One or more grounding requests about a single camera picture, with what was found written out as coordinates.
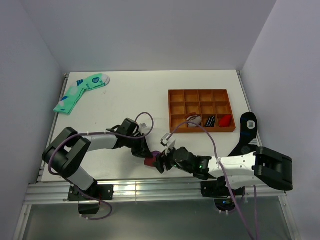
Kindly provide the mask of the maroon purple orange sock pair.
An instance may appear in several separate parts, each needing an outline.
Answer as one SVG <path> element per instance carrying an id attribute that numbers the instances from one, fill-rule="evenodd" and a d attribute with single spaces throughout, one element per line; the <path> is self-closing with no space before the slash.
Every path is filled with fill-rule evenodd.
<path id="1" fill-rule="evenodd" d="M 152 152 L 152 157 L 146 157 L 144 159 L 144 165 L 147 166 L 147 167 L 151 167 L 151 168 L 154 168 L 154 165 L 153 163 L 156 162 L 157 160 L 157 155 L 161 154 L 161 152 L 159 151 L 153 151 Z"/>

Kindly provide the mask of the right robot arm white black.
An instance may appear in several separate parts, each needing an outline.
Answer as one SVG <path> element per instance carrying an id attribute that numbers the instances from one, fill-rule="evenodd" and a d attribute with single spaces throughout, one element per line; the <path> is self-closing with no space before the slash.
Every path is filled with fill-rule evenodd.
<path id="1" fill-rule="evenodd" d="M 176 168 L 204 181 L 224 177 L 216 183 L 216 189 L 222 195 L 262 184 L 283 192 L 293 190 L 292 158 L 266 147 L 219 159 L 194 155 L 184 147 L 172 148 L 158 154 L 152 166 L 161 174 Z"/>

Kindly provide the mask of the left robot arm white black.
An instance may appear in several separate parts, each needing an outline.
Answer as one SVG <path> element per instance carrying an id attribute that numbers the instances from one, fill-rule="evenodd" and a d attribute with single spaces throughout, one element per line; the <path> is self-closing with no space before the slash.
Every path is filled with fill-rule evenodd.
<path id="1" fill-rule="evenodd" d="M 82 197 L 91 200 L 98 193 L 98 184 L 81 167 L 85 155 L 92 151 L 122 147 L 131 149 L 131 154 L 138 158 L 153 157 L 140 126 L 134 120 L 126 118 L 121 125 L 97 135 L 81 135 L 72 127 L 67 127 L 46 148 L 42 160 L 55 173 L 77 186 Z"/>

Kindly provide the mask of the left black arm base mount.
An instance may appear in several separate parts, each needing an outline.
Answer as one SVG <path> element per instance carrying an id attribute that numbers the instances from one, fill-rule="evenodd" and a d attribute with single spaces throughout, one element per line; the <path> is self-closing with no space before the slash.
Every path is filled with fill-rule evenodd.
<path id="1" fill-rule="evenodd" d="M 95 215 L 100 210 L 100 201 L 110 201 L 113 199 L 113 184 L 94 183 L 88 190 L 81 190 L 75 185 L 70 186 L 67 200 L 78 202 L 78 212 L 81 215 Z"/>

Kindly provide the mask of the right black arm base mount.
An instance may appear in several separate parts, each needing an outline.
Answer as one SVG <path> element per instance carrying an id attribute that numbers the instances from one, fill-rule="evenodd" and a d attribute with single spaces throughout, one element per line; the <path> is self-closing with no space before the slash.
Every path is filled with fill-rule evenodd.
<path id="1" fill-rule="evenodd" d="M 202 196 L 214 199 L 214 205 L 219 211 L 229 213 L 236 209 L 236 205 L 231 198 L 231 193 L 223 179 L 201 181 L 200 186 Z"/>

